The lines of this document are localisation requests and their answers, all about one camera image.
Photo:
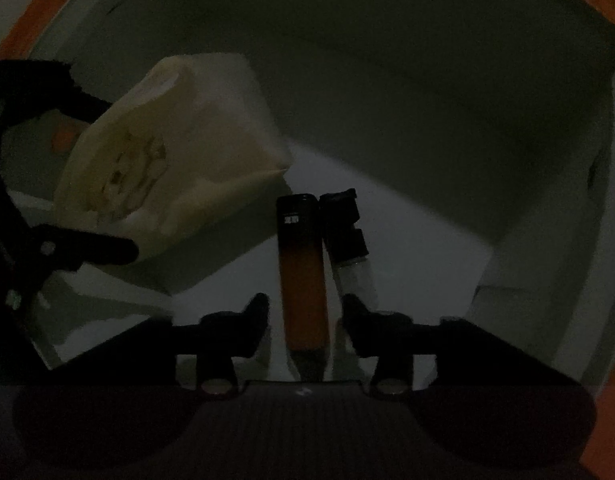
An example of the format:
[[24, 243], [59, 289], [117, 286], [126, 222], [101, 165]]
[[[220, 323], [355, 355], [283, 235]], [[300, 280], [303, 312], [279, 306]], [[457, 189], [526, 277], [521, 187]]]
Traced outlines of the clear lighter with black cap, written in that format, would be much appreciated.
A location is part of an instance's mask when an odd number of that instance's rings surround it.
[[379, 301], [364, 232], [357, 226], [361, 215], [355, 188], [323, 194], [318, 205], [339, 296], [355, 295], [369, 310], [376, 311]]

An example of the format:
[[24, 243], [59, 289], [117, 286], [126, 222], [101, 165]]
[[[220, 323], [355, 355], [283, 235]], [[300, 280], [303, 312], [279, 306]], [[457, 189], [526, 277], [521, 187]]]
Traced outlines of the orange lighter with black cap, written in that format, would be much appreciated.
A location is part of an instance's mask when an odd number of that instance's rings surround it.
[[318, 200], [282, 196], [275, 220], [286, 347], [303, 382], [322, 382], [330, 337]]

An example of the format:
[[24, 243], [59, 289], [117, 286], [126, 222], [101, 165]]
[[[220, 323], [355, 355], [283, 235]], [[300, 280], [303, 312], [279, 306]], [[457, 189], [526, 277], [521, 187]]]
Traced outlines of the clear bag of snacks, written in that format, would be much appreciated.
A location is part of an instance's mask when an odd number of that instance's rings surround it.
[[55, 221], [129, 238], [148, 259], [248, 206], [291, 162], [243, 55], [169, 56], [80, 134]]

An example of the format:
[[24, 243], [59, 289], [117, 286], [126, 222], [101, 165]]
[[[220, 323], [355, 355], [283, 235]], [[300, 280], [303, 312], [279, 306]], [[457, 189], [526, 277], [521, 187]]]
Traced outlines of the open white cardboard box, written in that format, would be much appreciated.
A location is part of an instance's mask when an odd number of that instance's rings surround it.
[[615, 355], [615, 26], [583, 0], [59, 0], [0, 57], [0, 195], [48, 221], [66, 154], [153, 82], [212, 75], [187, 159], [228, 118], [266, 134], [263, 181], [224, 219], [130, 266], [59, 272], [34, 295], [38, 345], [66, 362], [150, 315], [178, 325], [272, 301], [252, 365], [294, 379], [275, 203], [354, 188], [371, 304], [467, 318], [598, 390]]

